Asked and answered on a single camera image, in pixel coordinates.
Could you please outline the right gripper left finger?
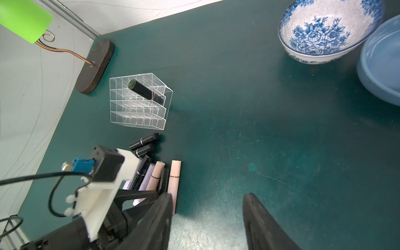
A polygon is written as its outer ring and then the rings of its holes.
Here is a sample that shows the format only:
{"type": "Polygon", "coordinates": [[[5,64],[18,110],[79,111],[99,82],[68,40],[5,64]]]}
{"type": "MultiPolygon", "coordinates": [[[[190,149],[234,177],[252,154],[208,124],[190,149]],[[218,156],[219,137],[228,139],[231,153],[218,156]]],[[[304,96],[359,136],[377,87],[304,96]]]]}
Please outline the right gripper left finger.
{"type": "Polygon", "coordinates": [[[172,195],[163,193],[118,250],[168,249],[172,221],[172,195]]]}

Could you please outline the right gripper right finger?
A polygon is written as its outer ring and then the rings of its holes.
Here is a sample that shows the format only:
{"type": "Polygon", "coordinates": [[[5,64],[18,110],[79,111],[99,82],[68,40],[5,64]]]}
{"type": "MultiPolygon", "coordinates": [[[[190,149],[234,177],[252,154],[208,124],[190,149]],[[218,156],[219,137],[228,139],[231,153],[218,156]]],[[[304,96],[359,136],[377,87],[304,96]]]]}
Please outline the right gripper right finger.
{"type": "Polygon", "coordinates": [[[299,246],[284,232],[253,193],[243,198],[243,220],[250,250],[298,250],[299,246]]]}

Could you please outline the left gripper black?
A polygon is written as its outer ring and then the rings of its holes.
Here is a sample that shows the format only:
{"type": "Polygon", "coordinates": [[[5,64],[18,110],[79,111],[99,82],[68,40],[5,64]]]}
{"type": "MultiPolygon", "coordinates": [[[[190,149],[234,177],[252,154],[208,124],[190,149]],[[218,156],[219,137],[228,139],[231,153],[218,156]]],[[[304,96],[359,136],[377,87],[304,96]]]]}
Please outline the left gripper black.
{"type": "Polygon", "coordinates": [[[20,247],[21,250],[114,250],[157,199],[156,191],[118,190],[114,200],[82,211],[71,223],[20,247]]]}

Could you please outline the black gold-band lipstick short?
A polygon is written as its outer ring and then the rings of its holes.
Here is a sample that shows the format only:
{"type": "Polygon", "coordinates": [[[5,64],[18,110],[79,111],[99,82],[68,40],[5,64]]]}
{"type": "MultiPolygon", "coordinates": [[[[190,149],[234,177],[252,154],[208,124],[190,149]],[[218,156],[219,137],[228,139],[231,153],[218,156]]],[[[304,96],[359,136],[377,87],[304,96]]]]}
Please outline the black gold-band lipstick short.
{"type": "Polygon", "coordinates": [[[169,185],[169,177],[170,177],[170,169],[164,168],[161,171],[161,176],[160,176],[160,181],[159,181],[159,186],[158,186],[158,191],[157,191],[158,196],[161,196],[163,193],[167,193],[168,185],[169,185]]]}

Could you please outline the pink ombre lip gloss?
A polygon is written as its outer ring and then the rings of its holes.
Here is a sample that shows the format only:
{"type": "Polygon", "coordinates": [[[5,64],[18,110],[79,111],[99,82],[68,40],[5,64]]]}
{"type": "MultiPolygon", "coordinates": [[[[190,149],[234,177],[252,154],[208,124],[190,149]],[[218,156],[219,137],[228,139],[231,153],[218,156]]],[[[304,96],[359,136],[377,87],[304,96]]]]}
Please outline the pink ombre lip gloss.
{"type": "Polygon", "coordinates": [[[177,202],[177,195],[178,195],[178,188],[179,188],[179,181],[180,181],[180,174],[181,174],[181,161],[173,160],[171,162],[171,169],[169,175],[169,182],[168,182],[168,193],[172,196],[173,201],[173,215],[176,211],[176,202],[177,202]]]}

